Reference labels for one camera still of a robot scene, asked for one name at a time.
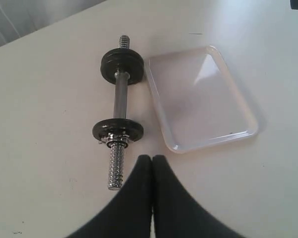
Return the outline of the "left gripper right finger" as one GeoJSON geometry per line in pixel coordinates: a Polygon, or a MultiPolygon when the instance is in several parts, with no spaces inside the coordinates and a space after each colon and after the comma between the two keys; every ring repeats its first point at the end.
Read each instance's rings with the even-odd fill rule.
{"type": "Polygon", "coordinates": [[[184,188],[164,155],[152,159],[153,221],[157,238],[241,238],[184,188]]]}

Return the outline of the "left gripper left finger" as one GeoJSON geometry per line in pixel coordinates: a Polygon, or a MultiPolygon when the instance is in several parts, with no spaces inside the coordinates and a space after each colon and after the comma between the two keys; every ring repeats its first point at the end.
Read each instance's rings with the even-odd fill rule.
{"type": "Polygon", "coordinates": [[[152,161],[140,155],[123,187],[70,238],[149,238],[152,217],[152,161]]]}

